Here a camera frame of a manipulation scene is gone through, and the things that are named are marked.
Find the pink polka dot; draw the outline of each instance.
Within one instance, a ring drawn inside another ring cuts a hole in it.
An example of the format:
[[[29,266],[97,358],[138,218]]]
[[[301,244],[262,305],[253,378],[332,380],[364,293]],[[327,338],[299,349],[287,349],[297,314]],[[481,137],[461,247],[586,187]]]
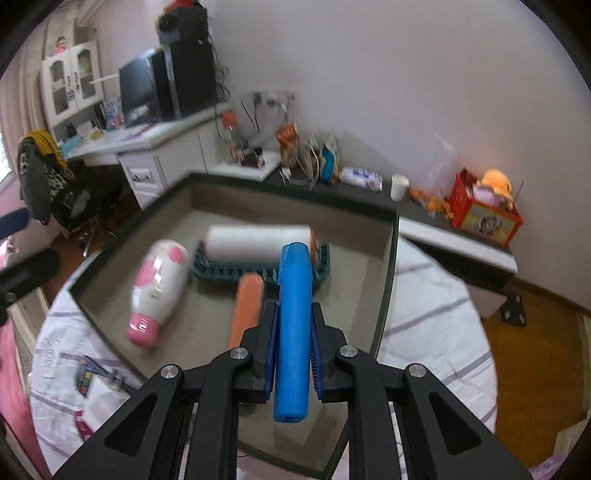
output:
[[[179,264],[179,265],[184,264],[187,259],[187,256],[184,254],[184,252],[179,247],[172,247],[168,251],[168,257],[174,263]]]
[[[152,283],[156,273],[158,273],[158,270],[154,268],[154,260],[146,260],[142,264],[142,268],[139,269],[139,272],[135,277],[134,285],[136,287],[143,287],[149,283]]]

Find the white cylinder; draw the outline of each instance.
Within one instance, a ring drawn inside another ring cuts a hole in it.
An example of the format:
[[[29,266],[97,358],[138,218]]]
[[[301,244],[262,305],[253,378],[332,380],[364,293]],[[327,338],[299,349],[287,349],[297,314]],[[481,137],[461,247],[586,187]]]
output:
[[[183,295],[189,266],[189,252],[174,240],[160,240],[150,248],[131,290],[127,335],[134,345],[156,346],[162,324]]]
[[[279,265],[284,245],[301,242],[316,261],[316,236],[308,225],[212,225],[203,241],[212,264]]]
[[[399,202],[404,198],[409,186],[408,178],[403,175],[392,175],[392,188],[390,189],[390,198]]]

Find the white desk drawer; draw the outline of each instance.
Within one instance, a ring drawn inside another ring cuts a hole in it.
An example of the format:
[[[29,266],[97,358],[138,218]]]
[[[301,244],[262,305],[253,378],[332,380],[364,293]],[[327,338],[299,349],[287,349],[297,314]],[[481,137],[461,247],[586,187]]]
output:
[[[151,151],[118,154],[118,158],[134,192],[160,194],[166,190],[160,165]]]
[[[135,198],[138,201],[139,207],[142,210],[148,208],[148,205],[157,199],[160,195],[147,192],[134,192]]]

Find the yellow cloth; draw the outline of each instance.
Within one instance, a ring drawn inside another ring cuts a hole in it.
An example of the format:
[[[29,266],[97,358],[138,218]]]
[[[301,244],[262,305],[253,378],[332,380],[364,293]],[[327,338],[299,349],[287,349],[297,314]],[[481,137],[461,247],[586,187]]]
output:
[[[53,153],[56,157],[57,164],[60,166],[62,170],[64,168],[68,168],[68,163],[66,162],[64,155],[61,153],[61,150],[57,146],[56,141],[53,140],[53,137],[47,130],[33,130],[24,137],[22,137],[19,143],[22,142],[25,138],[30,138],[31,140],[33,140],[33,142],[35,142],[35,146],[37,147],[37,150],[39,150],[39,153],[42,156]]]

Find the orange foam roller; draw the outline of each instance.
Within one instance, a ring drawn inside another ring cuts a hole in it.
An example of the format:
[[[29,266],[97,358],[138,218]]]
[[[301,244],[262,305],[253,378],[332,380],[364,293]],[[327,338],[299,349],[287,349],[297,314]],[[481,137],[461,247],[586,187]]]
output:
[[[244,331],[258,325],[264,293],[265,281],[259,274],[250,272],[240,277],[232,311],[228,348],[239,346]]]

